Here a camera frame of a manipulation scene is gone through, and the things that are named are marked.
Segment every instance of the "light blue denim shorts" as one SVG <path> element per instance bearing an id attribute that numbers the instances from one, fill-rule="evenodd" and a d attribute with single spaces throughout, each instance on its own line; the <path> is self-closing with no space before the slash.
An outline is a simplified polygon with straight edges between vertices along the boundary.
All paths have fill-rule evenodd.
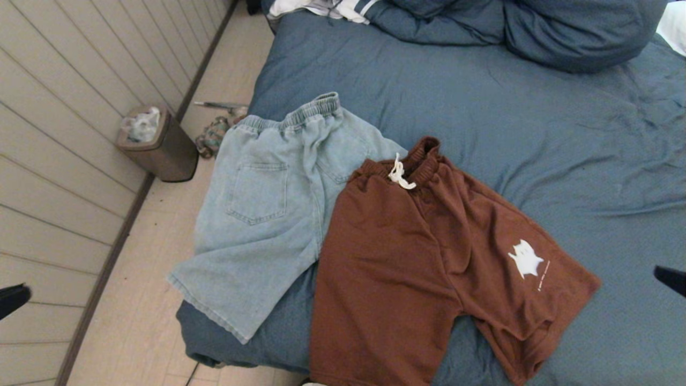
<path id="1" fill-rule="evenodd" d="M 168 280 L 247 343 L 319 256 L 336 197 L 365 159 L 407 154 L 328 93 L 282 122 L 246 117 L 222 142 L 196 255 Z"/>

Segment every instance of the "white drawstring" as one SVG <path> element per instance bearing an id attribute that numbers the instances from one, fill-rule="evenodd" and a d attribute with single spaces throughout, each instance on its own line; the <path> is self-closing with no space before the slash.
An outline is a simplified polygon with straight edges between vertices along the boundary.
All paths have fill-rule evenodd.
<path id="1" fill-rule="evenodd" d="M 395 164 L 393 165 L 393 169 L 388 173 L 388 178 L 390 178 L 391 181 L 397 182 L 403 189 L 414 189 L 417 184 L 413 183 L 407 183 L 407 181 L 403 178 L 403 174 L 405 174 L 405 169 L 403 167 L 403 163 L 400 162 L 400 154 L 395 153 Z"/>

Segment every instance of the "blue bedsheet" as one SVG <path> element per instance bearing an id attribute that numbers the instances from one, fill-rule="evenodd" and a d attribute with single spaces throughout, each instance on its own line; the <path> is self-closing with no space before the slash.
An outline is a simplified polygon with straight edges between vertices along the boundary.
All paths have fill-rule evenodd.
<path id="1" fill-rule="evenodd" d="M 503 46 L 415 45 L 297 12 L 281 21 L 250 112 L 280 120 L 337 91 L 406 148 L 436 136 L 598 275 L 603 287 L 528 385 L 684 385 L 686 299 L 652 276 L 686 261 L 684 84 L 686 60 L 658 36 L 627 63 L 575 75 Z M 187 354 L 307 372 L 315 274 L 247 345 L 183 304 Z M 434 384 L 508 384 L 470 317 L 456 320 Z"/>

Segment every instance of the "pillow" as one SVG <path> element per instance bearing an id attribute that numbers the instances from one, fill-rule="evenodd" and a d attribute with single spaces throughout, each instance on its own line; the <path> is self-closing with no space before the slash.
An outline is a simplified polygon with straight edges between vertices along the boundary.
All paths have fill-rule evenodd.
<path id="1" fill-rule="evenodd" d="M 681 56 L 686 56 L 686 1 L 667 4 L 657 33 Z"/>
<path id="2" fill-rule="evenodd" d="M 594 72 L 641 53 L 666 0 L 506 0 L 510 51 L 570 72 Z"/>

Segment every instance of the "wood-panel wall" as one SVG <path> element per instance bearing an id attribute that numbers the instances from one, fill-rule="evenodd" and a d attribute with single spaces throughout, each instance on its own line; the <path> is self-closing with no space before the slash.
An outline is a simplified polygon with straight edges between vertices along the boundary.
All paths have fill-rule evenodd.
<path id="1" fill-rule="evenodd" d="M 140 104 L 176 112 L 233 0 L 0 0 L 0 386 L 53 385 L 145 171 Z"/>

